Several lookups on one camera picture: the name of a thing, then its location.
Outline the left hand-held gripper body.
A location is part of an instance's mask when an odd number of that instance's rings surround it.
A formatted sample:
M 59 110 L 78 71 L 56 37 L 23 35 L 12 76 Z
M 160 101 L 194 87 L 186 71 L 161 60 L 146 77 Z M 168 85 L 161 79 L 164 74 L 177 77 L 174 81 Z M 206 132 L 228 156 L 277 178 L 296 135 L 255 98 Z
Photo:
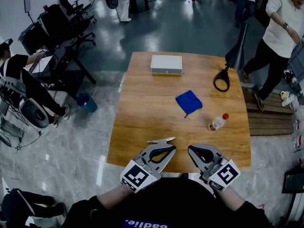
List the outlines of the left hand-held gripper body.
M 142 155 L 130 160 L 120 175 L 120 182 L 134 193 L 150 186 L 161 178 L 160 168 Z

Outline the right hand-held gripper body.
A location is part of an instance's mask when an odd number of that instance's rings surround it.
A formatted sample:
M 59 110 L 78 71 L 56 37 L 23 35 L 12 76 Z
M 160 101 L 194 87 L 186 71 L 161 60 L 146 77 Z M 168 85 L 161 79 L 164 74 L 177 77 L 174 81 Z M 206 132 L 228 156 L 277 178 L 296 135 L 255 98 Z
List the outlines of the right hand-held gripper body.
M 232 160 L 220 156 L 203 173 L 202 179 L 216 190 L 223 191 L 240 176 L 240 170 Z

